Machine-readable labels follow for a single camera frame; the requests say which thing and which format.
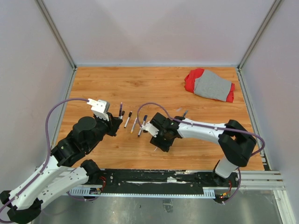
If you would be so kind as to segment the white marker yellow end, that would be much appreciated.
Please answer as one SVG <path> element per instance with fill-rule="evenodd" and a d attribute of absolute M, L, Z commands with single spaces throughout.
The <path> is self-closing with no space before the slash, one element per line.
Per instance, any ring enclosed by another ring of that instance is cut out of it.
<path fill-rule="evenodd" d="M 138 120 L 138 119 L 137 119 L 137 116 L 136 116 L 136 118 L 135 118 L 135 120 L 134 120 L 134 122 L 133 122 L 132 128 L 131 128 L 131 131 L 130 131 L 131 134 L 134 132 L 135 126 L 136 126 L 136 124 L 137 124 L 137 120 Z"/>

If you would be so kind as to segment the purple marker pen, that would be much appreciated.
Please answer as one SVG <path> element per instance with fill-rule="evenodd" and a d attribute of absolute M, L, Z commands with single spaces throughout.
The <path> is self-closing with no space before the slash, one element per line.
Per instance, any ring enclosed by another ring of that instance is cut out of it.
<path fill-rule="evenodd" d="M 120 103 L 120 108 L 119 108 L 119 118 L 121 118 L 122 115 L 122 107 L 123 107 L 123 103 Z"/>

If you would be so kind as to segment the white blue marker pen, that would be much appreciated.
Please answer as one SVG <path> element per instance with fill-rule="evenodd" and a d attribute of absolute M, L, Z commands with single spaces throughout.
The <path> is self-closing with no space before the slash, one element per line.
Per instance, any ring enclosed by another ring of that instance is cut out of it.
<path fill-rule="evenodd" d="M 140 130 L 139 130 L 139 132 L 138 132 L 137 137 L 140 137 L 140 136 L 141 136 L 141 133 L 142 133 L 142 131 L 143 131 L 142 127 L 145 125 L 147 116 L 148 116 L 148 115 L 145 115 L 145 116 L 143 117 L 142 126 L 141 126 L 141 128 L 140 128 Z"/>

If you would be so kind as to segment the white whiteboard marker pen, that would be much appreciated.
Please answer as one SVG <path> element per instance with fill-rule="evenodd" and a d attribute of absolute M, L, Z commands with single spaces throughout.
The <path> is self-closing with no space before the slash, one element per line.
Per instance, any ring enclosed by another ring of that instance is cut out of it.
<path fill-rule="evenodd" d="M 127 118 L 127 120 L 126 120 L 126 122 L 125 122 L 124 128 L 127 128 L 131 116 L 132 116 L 132 111 L 130 111 L 129 114 L 128 114 L 128 118 Z"/>

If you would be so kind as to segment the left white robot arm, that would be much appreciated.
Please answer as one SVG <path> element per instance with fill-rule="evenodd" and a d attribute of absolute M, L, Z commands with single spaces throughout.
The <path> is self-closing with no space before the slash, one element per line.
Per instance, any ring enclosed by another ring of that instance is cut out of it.
<path fill-rule="evenodd" d="M 69 168 L 89 154 L 105 135 L 114 137 L 121 123 L 122 119 L 109 112 L 105 119 L 96 115 L 82 117 L 33 175 L 14 190 L 1 192 L 0 200 L 9 208 L 9 222 L 27 224 L 74 187 L 96 184 L 100 180 L 100 168 L 93 160 L 85 160 L 72 171 Z"/>

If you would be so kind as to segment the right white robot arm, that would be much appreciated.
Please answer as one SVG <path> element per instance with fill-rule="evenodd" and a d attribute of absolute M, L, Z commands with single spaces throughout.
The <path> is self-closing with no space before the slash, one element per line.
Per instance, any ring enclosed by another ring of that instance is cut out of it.
<path fill-rule="evenodd" d="M 176 138 L 199 139 L 219 145 L 224 156 L 216 163 L 211 176 L 218 187 L 225 185 L 237 168 L 247 166 L 256 146 L 255 138 L 235 120 L 211 124 L 180 116 L 170 119 L 156 113 L 143 126 L 143 131 L 150 133 L 150 143 L 164 152 L 169 151 Z"/>

